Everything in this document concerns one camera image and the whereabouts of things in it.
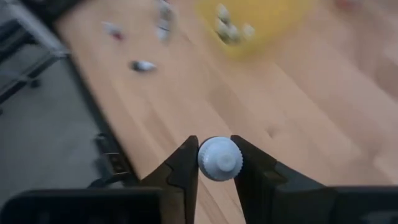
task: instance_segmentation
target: wooden table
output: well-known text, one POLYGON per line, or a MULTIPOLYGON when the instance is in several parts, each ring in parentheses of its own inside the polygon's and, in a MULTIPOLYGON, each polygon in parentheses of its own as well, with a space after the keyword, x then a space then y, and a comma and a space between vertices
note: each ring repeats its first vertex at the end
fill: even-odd
MULTIPOLYGON (((171 3, 168 44, 155 34, 155 1, 87 0, 56 24, 140 177, 189 135, 239 134, 327 185, 398 182, 397 26, 393 13, 380 13, 388 7, 348 13, 320 2, 239 62, 209 38, 193 0, 171 3), (119 24, 126 39, 105 34, 101 21, 119 24), (158 69, 139 74, 131 60, 158 69)), ((200 176, 196 219, 244 223, 232 181, 200 176)))

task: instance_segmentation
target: yellow bowl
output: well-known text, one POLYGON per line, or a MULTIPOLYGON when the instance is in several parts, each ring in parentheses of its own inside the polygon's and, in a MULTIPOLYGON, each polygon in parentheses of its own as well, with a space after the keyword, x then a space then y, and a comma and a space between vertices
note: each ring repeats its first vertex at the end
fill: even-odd
POLYGON ((227 55, 243 57, 263 49, 265 44, 281 35, 310 9, 313 0, 199 0, 196 10, 210 34, 227 55), (231 22, 242 34, 239 44, 225 44, 216 33, 217 6, 223 4, 231 16, 231 22), (254 34, 243 35, 243 26, 249 24, 254 34))

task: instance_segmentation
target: gray floor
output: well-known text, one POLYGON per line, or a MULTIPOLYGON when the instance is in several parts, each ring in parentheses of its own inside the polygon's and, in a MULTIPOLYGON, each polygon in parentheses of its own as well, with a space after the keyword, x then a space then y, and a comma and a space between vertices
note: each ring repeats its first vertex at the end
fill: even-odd
MULTIPOLYGON (((28 47, 0 65, 8 73, 0 73, 0 89, 9 71, 20 71, 43 53, 28 47)), ((86 187, 97 176, 92 140, 98 130, 70 75, 57 62, 40 79, 40 88, 24 88, 0 105, 0 207, 21 191, 86 187)))

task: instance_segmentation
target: bottle cap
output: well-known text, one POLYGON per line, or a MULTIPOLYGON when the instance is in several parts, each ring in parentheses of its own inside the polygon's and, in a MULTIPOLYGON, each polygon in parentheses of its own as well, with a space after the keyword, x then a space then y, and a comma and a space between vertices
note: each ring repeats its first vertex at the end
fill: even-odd
POLYGON ((213 137, 200 146, 198 164, 209 179, 226 181, 239 174, 243 158, 239 147, 232 140, 226 137, 213 137))

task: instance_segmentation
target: white object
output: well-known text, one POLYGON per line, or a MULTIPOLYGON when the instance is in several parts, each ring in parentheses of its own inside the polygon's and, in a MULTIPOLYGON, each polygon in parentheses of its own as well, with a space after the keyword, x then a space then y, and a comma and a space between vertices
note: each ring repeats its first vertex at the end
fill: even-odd
POLYGON ((246 38, 252 37, 255 33, 254 28, 250 24, 244 24, 242 30, 246 38))
POLYGON ((159 1, 159 22, 156 28, 156 35, 160 40, 167 40, 170 34, 170 23, 172 19, 172 8, 170 3, 164 0, 159 1))
POLYGON ((229 27, 219 18, 216 19, 217 33, 221 36, 228 36, 229 27))
POLYGON ((206 177, 226 181, 236 177, 243 165, 239 147, 229 138, 213 137, 199 148, 198 164, 206 177))
POLYGON ((227 8, 223 4, 219 4, 217 6, 217 16, 221 19, 224 23, 228 24, 231 22, 231 18, 229 16, 229 12, 227 8))
POLYGON ((159 24, 156 28, 156 36, 160 40, 167 40, 170 33, 170 21, 160 19, 159 24))
POLYGON ((239 31, 238 28, 236 28, 236 26, 231 25, 228 29, 228 37, 231 40, 239 40, 239 31))
POLYGON ((135 71, 149 71, 149 70, 153 70, 156 68, 156 65, 154 65, 153 63, 144 61, 144 60, 140 60, 140 61, 134 61, 132 63, 132 68, 135 71))
POLYGON ((115 35, 121 33, 120 27, 118 27, 116 24, 113 24, 111 22, 102 22, 102 25, 104 26, 105 32, 109 35, 115 35))

